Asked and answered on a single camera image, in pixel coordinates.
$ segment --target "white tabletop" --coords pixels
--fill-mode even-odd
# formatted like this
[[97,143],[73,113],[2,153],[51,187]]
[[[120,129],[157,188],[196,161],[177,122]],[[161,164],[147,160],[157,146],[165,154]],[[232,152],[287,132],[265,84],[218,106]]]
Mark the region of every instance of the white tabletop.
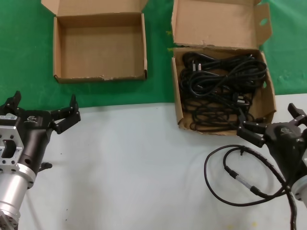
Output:
[[[290,121],[289,103],[307,112],[307,94],[277,96],[275,122]],[[266,147],[239,137],[180,130],[173,104],[81,109],[82,121],[52,134],[44,161],[21,208],[20,230],[288,230],[286,196],[253,207],[218,201],[203,176],[206,156],[227,144],[247,145],[275,164]],[[213,189],[232,202],[258,200],[223,169],[225,151],[209,161]],[[228,165],[262,191],[280,184],[251,155],[233,153]],[[297,201],[297,229],[307,209]]]

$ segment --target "black cable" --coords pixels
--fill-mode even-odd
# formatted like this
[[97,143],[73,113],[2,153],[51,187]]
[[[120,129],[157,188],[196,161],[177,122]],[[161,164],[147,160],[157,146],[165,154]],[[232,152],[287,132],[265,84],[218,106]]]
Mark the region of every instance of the black cable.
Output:
[[[196,52],[185,53],[183,62],[185,69],[180,74],[179,88],[183,111],[192,114],[190,129],[236,130],[239,108],[247,120],[255,121],[249,109],[255,90],[262,86],[266,76],[264,62],[252,55],[215,59]],[[217,69],[227,74],[208,72]]]
[[[241,150],[241,153],[243,152],[247,152],[253,156],[255,156],[256,158],[258,158],[262,163],[264,163],[270,170],[271,172],[275,175],[275,177],[278,179],[278,181],[282,184],[282,187],[281,189],[279,189],[275,194],[273,195],[267,195],[265,193],[262,193],[259,189],[257,189],[256,187],[252,186],[251,187],[251,191],[253,190],[253,192],[264,198],[262,200],[259,200],[259,201],[254,201],[254,202],[250,202],[250,203],[244,203],[244,204],[237,204],[237,203],[232,203],[232,202],[229,202],[229,201],[226,201],[222,198],[220,198],[214,191],[213,189],[211,188],[210,184],[209,184],[209,181],[208,181],[208,178],[207,178],[207,163],[208,163],[208,160],[209,158],[217,153],[218,151],[220,150],[223,150],[223,149],[226,149],[226,148],[233,148],[231,150],[229,150],[224,158],[223,158],[223,165],[224,165],[224,169],[234,178],[236,178],[238,176],[238,173],[236,173],[235,171],[231,170],[227,165],[226,165],[226,158],[227,156],[233,152],[233,151],[236,151],[236,150]],[[206,181],[206,184],[210,190],[210,192],[218,199],[220,200],[221,202],[225,203],[225,204],[228,204],[228,205],[231,205],[231,206],[236,206],[236,207],[247,207],[247,206],[253,206],[253,205],[258,205],[258,204],[262,204],[262,203],[265,203],[265,202],[268,202],[270,200],[273,200],[274,198],[276,197],[279,197],[279,196],[282,196],[284,194],[287,195],[287,198],[288,198],[288,201],[289,201],[289,205],[290,205],[290,209],[291,209],[291,220],[290,220],[290,226],[291,226],[291,230],[296,230],[296,216],[297,216],[297,209],[296,209],[296,204],[295,204],[295,200],[292,196],[292,193],[291,193],[291,189],[289,187],[289,182],[292,180],[293,176],[295,175],[295,173],[297,172],[297,170],[295,169],[293,174],[285,181],[283,179],[283,177],[278,173],[278,171],[274,168],[274,166],[266,159],[264,158],[261,154],[257,153],[255,150],[253,149],[250,149],[248,147],[245,147],[245,146],[241,146],[241,145],[227,145],[227,146],[223,146],[223,147],[220,147],[218,149],[216,149],[215,151],[211,152],[208,157],[206,158],[206,161],[205,161],[205,164],[204,164],[204,177],[205,177],[205,181]]]

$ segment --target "cardboard box flap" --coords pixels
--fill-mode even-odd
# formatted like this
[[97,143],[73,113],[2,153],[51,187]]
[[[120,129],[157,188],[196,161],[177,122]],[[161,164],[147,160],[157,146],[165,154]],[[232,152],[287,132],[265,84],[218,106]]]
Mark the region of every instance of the cardboard box flap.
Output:
[[58,14],[60,0],[42,0],[42,4],[54,14]]
[[175,0],[174,42],[184,46],[258,49],[272,34],[260,0]]
[[141,12],[147,0],[42,0],[57,16]]

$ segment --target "green mat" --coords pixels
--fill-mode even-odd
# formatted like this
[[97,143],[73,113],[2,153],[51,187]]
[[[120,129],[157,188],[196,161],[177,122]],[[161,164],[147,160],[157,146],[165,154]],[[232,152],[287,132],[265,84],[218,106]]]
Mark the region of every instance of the green mat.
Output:
[[[263,46],[276,94],[307,92],[306,0],[270,0],[273,37]],[[52,76],[53,14],[40,0],[0,0],[0,104],[20,90],[21,107],[173,102],[172,0],[149,0],[145,13],[148,80],[58,84]]]

